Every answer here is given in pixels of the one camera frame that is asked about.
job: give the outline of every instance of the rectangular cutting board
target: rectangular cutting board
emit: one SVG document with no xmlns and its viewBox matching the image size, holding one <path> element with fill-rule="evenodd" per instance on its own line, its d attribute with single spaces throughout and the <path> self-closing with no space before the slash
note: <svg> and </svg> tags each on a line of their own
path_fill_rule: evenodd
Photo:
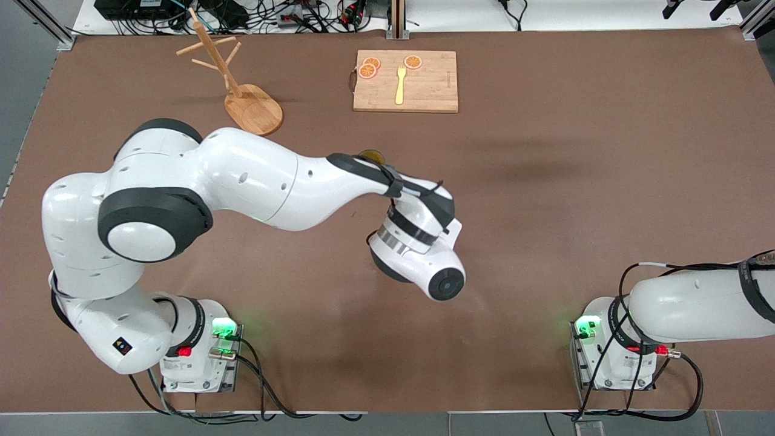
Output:
<svg viewBox="0 0 775 436">
<path fill-rule="evenodd" d="M 410 54 L 420 56 L 422 66 L 407 68 L 404 103 L 395 104 L 398 65 Z M 454 51 L 358 50 L 357 66 L 367 57 L 380 60 L 377 75 L 357 77 L 353 110 L 364 112 L 457 113 L 457 57 Z"/>
</svg>

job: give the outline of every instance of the fork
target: fork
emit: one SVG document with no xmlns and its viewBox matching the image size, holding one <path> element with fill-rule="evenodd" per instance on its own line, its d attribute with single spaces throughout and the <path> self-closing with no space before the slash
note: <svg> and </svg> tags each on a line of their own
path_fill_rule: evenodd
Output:
<svg viewBox="0 0 775 436">
<path fill-rule="evenodd" d="M 406 76 L 406 67 L 401 64 L 398 66 L 398 89 L 395 92 L 395 104 L 404 103 L 404 77 Z"/>
</svg>

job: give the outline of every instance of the gray floor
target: gray floor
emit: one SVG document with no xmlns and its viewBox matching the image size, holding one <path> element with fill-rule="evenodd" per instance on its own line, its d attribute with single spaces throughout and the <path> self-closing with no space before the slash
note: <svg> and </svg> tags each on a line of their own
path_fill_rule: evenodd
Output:
<svg viewBox="0 0 775 436">
<path fill-rule="evenodd" d="M 46 0 L 43 4 L 64 24 L 71 26 L 81 0 Z M 741 4 L 744 13 L 751 5 Z M 11 174 L 29 121 L 43 91 L 56 51 L 54 41 L 12 2 L 0 2 L 0 181 Z M 759 51 L 775 77 L 775 32 L 758 42 Z M 574 428 L 567 417 L 550 414 L 556 436 L 571 436 Z M 629 417 L 608 417 L 604 422 L 609 436 L 754 436 L 775 434 L 775 414 L 760 412 L 698 413 L 690 420 L 664 424 Z M 338 417 L 315 417 L 295 421 L 279 417 L 270 423 L 237 424 L 203 428 L 175 417 L 156 414 L 49 414 L 0 415 L 0 435 L 28 434 L 61 436 L 122 436 L 134 434 L 199 434 L 240 436 L 248 434 L 301 434 L 337 436 L 349 434 L 401 434 L 403 436 L 443 436 L 448 434 L 446 414 L 376 414 L 357 423 Z M 451 417 L 455 435 L 526 434 L 547 435 L 542 414 L 456 414 Z"/>
</svg>

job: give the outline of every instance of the brown table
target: brown table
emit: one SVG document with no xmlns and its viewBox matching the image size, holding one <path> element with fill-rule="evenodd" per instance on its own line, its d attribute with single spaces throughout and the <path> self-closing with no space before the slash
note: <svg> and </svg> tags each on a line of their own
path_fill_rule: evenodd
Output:
<svg viewBox="0 0 775 436">
<path fill-rule="evenodd" d="M 372 265 L 363 240 L 384 219 L 377 196 L 298 234 L 216 213 L 188 251 L 146 270 L 149 292 L 217 299 L 245 323 L 298 410 L 576 408 L 567 322 L 614 295 L 624 267 L 734 261 L 775 241 L 775 88 L 735 28 L 240 40 L 237 80 L 285 111 L 271 139 L 311 156 L 377 148 L 401 171 L 444 179 L 463 222 L 468 283 L 444 304 Z M 108 169 L 147 119 L 232 125 L 222 81 L 174 56 L 193 42 L 85 37 L 57 60 L 0 210 L 0 410 L 145 408 L 54 316 L 40 199 L 61 176 Z M 457 52 L 460 113 L 352 112 L 357 50 L 396 47 Z M 703 408 L 775 409 L 774 345 L 681 345 L 705 375 Z M 634 405 L 685 408 L 693 384 L 671 365 Z M 242 372 L 237 393 L 196 407 L 256 410 L 256 388 Z M 591 407 L 624 395 L 595 393 Z"/>
</svg>

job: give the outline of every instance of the blue cable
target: blue cable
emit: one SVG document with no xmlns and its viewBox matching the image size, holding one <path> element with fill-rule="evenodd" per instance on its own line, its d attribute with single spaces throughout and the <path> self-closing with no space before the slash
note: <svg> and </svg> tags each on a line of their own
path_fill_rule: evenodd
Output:
<svg viewBox="0 0 775 436">
<path fill-rule="evenodd" d="M 186 9 L 186 7 L 183 5 L 183 3 L 180 3 L 178 0 L 170 0 L 174 4 L 180 6 L 183 8 L 183 10 Z M 196 14 L 197 18 L 199 18 L 199 21 L 201 21 L 205 26 L 207 26 L 208 29 L 210 29 L 210 32 L 215 33 L 215 29 L 213 29 L 205 20 L 202 19 L 202 17 L 199 14 Z"/>
</svg>

